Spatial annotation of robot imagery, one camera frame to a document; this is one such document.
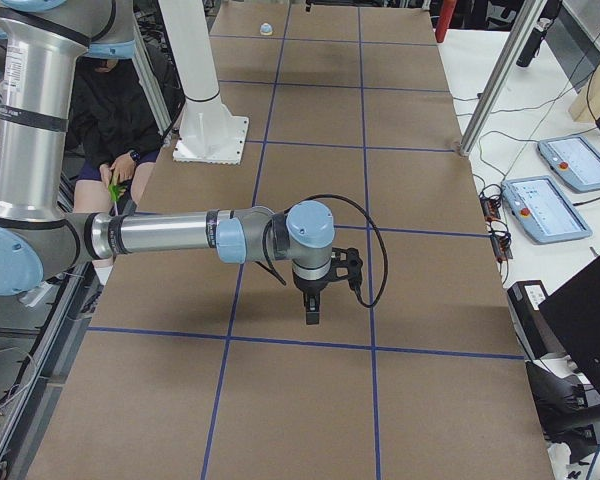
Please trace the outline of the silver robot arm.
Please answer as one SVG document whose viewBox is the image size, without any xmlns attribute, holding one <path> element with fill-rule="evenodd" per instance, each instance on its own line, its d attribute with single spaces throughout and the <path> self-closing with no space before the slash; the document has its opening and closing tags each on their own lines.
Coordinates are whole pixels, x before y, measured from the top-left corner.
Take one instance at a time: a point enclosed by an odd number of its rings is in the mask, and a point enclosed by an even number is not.
<svg viewBox="0 0 600 480">
<path fill-rule="evenodd" d="M 2 1 L 7 35 L 0 105 L 0 295 L 16 295 L 90 260 L 214 249 L 226 263 L 288 260 L 308 324 L 335 265 L 333 215 L 304 200 L 169 215 L 66 213 L 57 197 L 77 59 L 134 54 L 128 1 Z"/>
</svg>

